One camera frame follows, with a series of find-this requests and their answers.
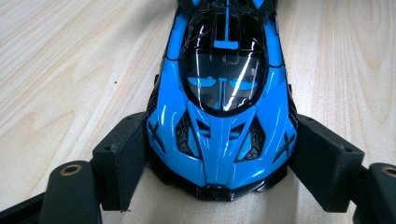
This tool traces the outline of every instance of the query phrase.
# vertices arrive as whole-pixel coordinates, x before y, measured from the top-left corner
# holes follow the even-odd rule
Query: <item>model car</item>
[[[147,111],[154,157],[201,199],[232,201],[286,175],[297,139],[277,1],[178,1]]]

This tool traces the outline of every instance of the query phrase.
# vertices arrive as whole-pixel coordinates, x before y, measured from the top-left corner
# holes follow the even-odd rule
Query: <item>wood grain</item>
[[[175,2],[0,2],[0,210],[145,110]],[[396,3],[282,0],[278,18],[299,112],[364,150],[365,165],[396,163]],[[202,202],[147,169],[130,209],[104,222],[350,223],[354,206],[326,214],[292,172],[265,193]]]

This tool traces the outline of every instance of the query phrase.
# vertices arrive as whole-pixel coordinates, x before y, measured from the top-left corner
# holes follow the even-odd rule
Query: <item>wooden surface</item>
[[[123,117],[146,108],[174,0],[0,2],[0,210],[45,190],[60,164],[89,160]],[[396,163],[396,3],[280,0],[299,113]],[[105,223],[349,223],[289,173],[265,193],[201,202],[146,169],[131,212]]]

